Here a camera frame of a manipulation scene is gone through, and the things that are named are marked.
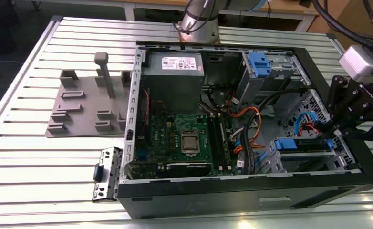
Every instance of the blue cable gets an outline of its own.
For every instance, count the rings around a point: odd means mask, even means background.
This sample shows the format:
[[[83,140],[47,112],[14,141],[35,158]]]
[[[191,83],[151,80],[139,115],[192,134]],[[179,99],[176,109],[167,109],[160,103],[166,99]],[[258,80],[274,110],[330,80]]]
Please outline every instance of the blue cable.
[[[299,117],[298,117],[298,120],[296,120],[296,123],[295,123],[295,136],[299,135],[299,131],[300,131],[300,123],[302,123],[302,119],[306,115],[310,115],[311,118],[314,119],[314,121],[319,121],[319,115],[316,114],[315,111],[306,111],[303,112]]]

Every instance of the sticker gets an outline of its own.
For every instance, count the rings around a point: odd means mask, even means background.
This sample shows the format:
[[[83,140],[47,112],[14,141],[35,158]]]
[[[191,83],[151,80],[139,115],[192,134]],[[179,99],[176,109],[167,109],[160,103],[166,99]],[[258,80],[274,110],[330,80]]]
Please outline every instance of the sticker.
[[[238,161],[238,167],[244,168],[244,161]]]
[[[239,104],[239,99],[236,99],[235,97],[232,97],[232,102],[238,105],[238,104]]]
[[[163,70],[196,70],[195,57],[163,57]]]

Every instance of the power supply label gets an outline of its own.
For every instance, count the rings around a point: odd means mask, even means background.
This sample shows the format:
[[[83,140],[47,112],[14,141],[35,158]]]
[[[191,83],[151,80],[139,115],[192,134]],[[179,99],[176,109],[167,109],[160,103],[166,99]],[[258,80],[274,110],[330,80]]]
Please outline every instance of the power supply label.
[[[196,70],[194,57],[163,57],[163,70]]]

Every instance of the blue plastic clip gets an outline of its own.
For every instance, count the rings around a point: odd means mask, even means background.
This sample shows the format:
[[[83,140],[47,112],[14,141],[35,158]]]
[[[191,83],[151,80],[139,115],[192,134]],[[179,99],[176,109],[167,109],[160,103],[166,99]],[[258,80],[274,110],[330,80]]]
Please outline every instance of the blue plastic clip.
[[[335,148],[334,140],[332,139],[327,139],[326,142],[328,144],[330,149],[334,149]]]
[[[287,139],[279,139],[275,141],[276,149],[298,149],[298,144],[295,142],[295,139],[287,138]]]
[[[250,64],[255,69],[255,76],[258,78],[267,78],[271,75],[271,61],[264,53],[250,52]]]

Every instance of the ram slot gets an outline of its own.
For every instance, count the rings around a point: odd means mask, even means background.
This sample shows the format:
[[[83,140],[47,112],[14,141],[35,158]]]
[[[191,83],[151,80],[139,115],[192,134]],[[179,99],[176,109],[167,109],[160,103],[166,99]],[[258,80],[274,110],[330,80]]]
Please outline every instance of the ram slot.
[[[220,157],[223,168],[227,168],[227,157],[226,157],[226,150],[224,150],[224,141],[223,141],[223,134],[222,134],[222,123],[219,116],[215,117],[215,125],[216,125],[216,144],[218,144],[218,155]]]
[[[220,165],[220,158],[219,158],[219,149],[218,149],[218,142],[216,142],[216,124],[215,124],[215,117],[208,117],[208,134],[210,134],[210,144],[211,144],[211,152],[214,158],[214,168],[219,168],[223,170],[223,166]]]
[[[227,168],[228,170],[232,170],[232,161],[231,161],[231,157],[230,157],[230,145],[228,145],[228,137],[227,137],[227,129],[226,129],[226,120],[222,116],[222,114],[219,114],[219,118],[220,118],[220,129],[222,129],[222,134],[223,134],[223,153],[224,153],[224,158],[226,158],[226,164],[227,164]]]

